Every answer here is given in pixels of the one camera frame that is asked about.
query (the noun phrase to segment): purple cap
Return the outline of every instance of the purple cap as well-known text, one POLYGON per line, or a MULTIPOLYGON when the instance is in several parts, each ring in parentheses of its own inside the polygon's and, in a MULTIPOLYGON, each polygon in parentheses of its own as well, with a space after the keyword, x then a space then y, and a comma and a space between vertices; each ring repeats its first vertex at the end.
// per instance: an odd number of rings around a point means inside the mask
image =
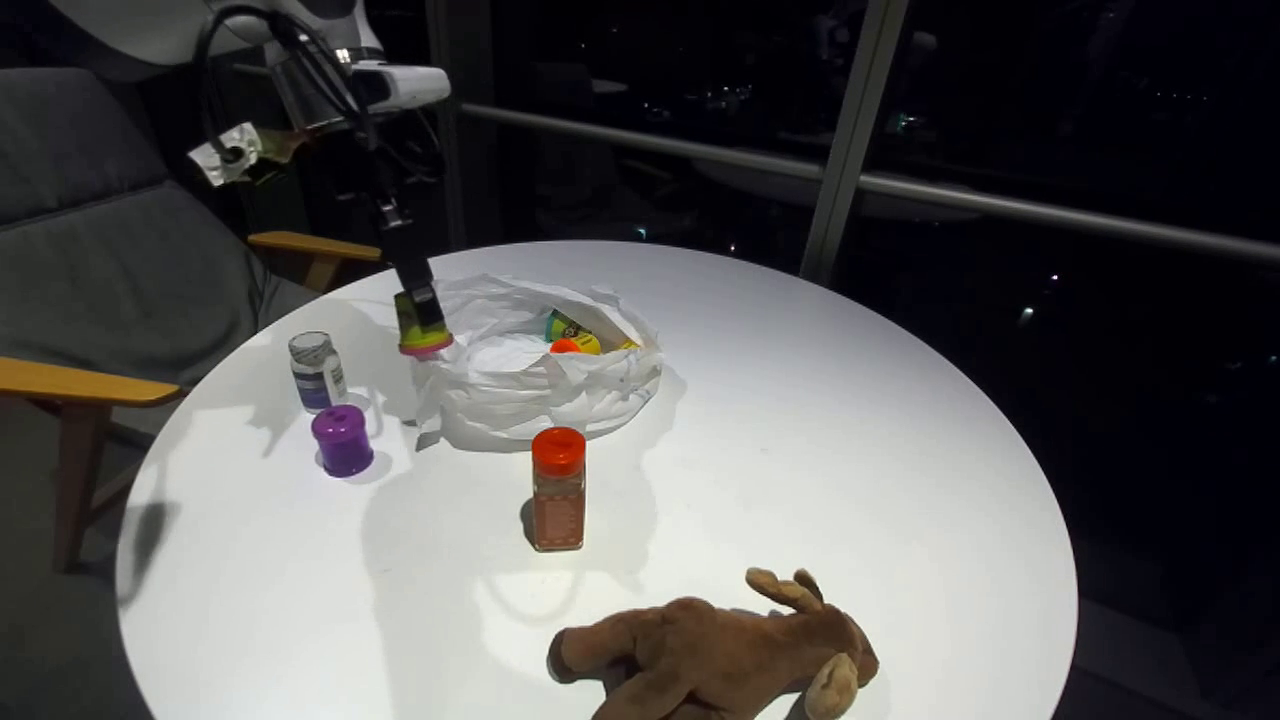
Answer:
POLYGON ((318 443, 318 463, 326 476, 354 476, 372 463, 365 414, 354 405, 330 405, 314 414, 311 435, 318 443))

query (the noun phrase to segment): metal lid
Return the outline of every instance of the metal lid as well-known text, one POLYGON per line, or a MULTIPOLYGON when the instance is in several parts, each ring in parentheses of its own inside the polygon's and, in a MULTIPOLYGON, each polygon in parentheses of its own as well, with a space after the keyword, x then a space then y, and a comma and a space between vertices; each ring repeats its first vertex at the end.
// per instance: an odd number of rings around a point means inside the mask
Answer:
POLYGON ((296 364, 324 364, 326 358, 334 358, 334 348, 330 348, 326 331, 296 331, 286 340, 286 358, 296 364))

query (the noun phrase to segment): plastic bag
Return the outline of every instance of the plastic bag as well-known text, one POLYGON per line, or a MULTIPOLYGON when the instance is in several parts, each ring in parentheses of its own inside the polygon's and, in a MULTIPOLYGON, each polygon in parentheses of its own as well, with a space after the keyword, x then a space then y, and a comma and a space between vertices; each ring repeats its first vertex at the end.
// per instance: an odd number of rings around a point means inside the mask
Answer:
POLYGON ((510 448, 552 423, 603 435, 660 390, 655 338, 613 291, 466 275, 440 310, 456 340, 424 371, 456 448, 510 448), (603 352, 552 352, 552 313, 595 331, 603 352))

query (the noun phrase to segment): round white table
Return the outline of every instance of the round white table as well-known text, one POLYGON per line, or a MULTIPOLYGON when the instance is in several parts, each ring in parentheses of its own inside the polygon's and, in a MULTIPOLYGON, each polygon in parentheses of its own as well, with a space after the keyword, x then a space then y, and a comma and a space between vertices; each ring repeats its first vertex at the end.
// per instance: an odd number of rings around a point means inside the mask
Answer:
POLYGON ((655 400, 588 443, 588 539, 530 554, 529 451, 424 443, 400 416, 390 275, 226 358, 127 496, 114 606, 159 720, 572 720, 555 629, 703 597, 772 607, 742 569, 807 569, 880 651, 848 716, 1051 716, 1075 644, 1060 503, 993 400, 892 319, 807 282, 655 243, 508 243, 434 260, 613 287, 664 348, 655 400), (324 327, 376 405, 376 463, 314 467, 286 338, 324 327))

